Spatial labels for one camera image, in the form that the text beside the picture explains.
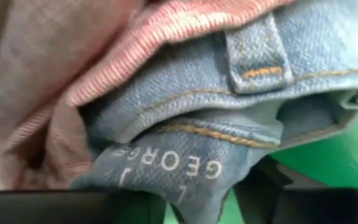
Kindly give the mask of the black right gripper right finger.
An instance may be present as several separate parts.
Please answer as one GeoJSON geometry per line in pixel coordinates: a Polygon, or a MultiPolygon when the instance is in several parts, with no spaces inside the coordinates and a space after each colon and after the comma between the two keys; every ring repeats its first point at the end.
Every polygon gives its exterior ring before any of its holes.
{"type": "Polygon", "coordinates": [[[358,224],[358,189],[330,187],[270,156],[234,192],[246,224],[358,224]]]}

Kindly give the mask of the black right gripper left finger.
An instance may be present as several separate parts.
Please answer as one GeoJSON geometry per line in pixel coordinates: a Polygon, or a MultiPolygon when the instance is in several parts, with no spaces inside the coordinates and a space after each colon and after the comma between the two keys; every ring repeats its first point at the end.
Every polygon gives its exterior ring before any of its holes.
{"type": "Polygon", "coordinates": [[[165,207],[158,196],[125,190],[5,191],[0,224],[154,224],[165,207]]]}

